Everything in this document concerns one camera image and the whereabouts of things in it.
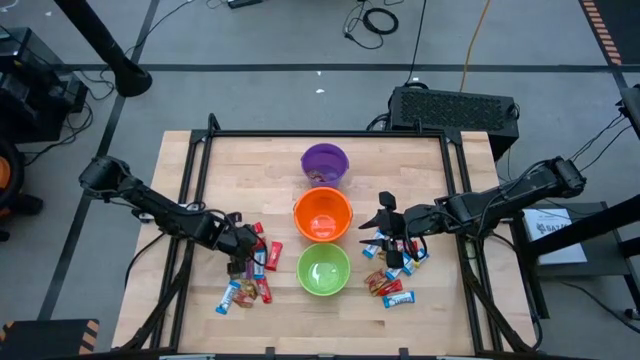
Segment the black equipment rack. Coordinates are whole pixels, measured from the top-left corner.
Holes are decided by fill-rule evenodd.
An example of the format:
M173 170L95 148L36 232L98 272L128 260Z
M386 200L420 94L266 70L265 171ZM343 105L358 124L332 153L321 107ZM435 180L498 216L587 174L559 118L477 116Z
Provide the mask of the black equipment rack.
M0 136L20 143L55 141L88 87L28 27L0 27Z

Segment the black side stand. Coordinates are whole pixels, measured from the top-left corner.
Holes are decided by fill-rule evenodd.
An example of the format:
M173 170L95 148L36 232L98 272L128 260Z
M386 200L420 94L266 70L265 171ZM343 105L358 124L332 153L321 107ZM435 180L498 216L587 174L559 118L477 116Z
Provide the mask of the black side stand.
M640 279L630 258L640 255L640 237L623 241L617 229L640 221L640 194L615 206L606 203L529 207L511 219L511 233L527 301L537 318L549 316L542 278L622 276L640 317Z

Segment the purple Halloween bucket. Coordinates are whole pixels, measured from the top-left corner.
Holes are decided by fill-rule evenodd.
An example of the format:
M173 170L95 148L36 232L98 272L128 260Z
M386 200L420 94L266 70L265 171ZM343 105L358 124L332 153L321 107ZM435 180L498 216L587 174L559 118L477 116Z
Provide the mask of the purple Halloween bucket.
M332 143L318 143L311 146L303 153L300 162L302 171L312 187L338 188L349 169L346 153ZM324 183L311 181L307 173L313 169L322 171L327 181Z

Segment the green Halloween bucket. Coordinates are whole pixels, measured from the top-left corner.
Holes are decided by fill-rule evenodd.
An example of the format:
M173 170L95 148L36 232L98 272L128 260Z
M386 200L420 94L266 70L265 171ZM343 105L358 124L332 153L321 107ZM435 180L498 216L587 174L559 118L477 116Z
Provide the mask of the green Halloween bucket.
M315 296L332 296L349 281L351 262L347 253L332 243L308 246L299 256L296 276L299 284Z

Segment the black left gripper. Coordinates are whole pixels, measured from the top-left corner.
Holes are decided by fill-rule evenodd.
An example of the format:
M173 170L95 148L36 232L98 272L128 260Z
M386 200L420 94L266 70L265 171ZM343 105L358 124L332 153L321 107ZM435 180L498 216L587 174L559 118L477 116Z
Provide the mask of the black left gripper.
M227 273L230 276L246 276L253 270L252 262L263 262L261 248L264 247L264 240L253 230L251 224L243 222L240 212L225 216L225 227L216 246L230 258L227 264Z

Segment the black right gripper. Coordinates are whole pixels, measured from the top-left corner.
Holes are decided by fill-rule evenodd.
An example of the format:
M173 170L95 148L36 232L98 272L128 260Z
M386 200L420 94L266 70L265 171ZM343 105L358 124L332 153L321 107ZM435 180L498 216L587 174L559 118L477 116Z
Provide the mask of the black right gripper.
M376 214L359 229L378 228L385 238L360 240L360 243L382 247L386 252L385 262L389 268L403 267L403 254L397 249L397 240L416 240L420 249L428 253L425 237L438 228L434 205L419 204L408 208L403 214L397 212L396 198L388 191L379 193L382 206ZM418 252L407 253L414 261L418 260Z

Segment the orange black wheeled device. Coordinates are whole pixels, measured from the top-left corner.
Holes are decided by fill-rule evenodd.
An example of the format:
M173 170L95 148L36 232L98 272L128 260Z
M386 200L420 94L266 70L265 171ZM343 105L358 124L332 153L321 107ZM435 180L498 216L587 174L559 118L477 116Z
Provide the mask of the orange black wheeled device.
M35 216L42 211L43 200L22 191L24 179L24 155L0 137L0 224L10 215Z

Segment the hazard-striped black floor mat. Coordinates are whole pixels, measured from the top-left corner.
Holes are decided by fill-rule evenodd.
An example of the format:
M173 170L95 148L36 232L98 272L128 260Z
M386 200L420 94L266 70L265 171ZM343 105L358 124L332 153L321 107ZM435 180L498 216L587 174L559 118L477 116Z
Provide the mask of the hazard-striped black floor mat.
M578 0L606 60L640 66L640 0Z

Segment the orange Halloween bucket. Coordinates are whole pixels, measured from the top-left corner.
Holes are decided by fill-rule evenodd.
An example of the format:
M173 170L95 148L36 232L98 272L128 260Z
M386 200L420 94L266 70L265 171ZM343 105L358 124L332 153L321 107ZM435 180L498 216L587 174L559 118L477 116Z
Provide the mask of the orange Halloween bucket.
M312 242L328 243L342 237L350 228L353 209L339 190L317 187L298 198L293 218L302 236Z

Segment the black aluminium table frame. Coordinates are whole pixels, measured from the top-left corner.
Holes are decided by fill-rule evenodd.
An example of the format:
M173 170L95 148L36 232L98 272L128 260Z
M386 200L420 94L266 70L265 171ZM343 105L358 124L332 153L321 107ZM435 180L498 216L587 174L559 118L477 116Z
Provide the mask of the black aluminium table frame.
M307 188L300 169L311 145L331 142L348 154L350 169L342 189L353 208L353 221L340 245L351 260L345 288L329 297L306 292L296 276L296 262L307 240L292 218L297 198ZM201 247L159 240L153 225L141 228L142 257L131 272L113 343L121 346L143 325L155 307L164 273L192 259L189 282L166 312L155 343L183 352L241 355L471 355L505 349L481 304L465 288L460 272L461 243L443 234L428 241L429 258L403 278L416 300L393 308L370 295L365 278L381 267L362 253L363 228L376 211L381 191L392 192L400 208L427 203L454 191L483 191L498 182L488 137L465 132L460 145L414 133L364 131L278 131L269 135L219 133L209 150L206 170L182 174L186 156L200 159L203 148L188 131L164 134L153 188L175 200L202 199L207 205L242 212L261 222L266 237L284 249L267 276L271 303L232 306L216 312L228 283L227 257Z

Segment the black stand pole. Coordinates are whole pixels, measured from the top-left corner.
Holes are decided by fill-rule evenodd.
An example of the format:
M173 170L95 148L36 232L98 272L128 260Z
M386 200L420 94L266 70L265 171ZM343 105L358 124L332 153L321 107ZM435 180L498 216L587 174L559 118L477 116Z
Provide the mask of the black stand pole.
M133 63L86 0L54 0L56 5L111 68L120 96L134 97L152 85L151 75Z

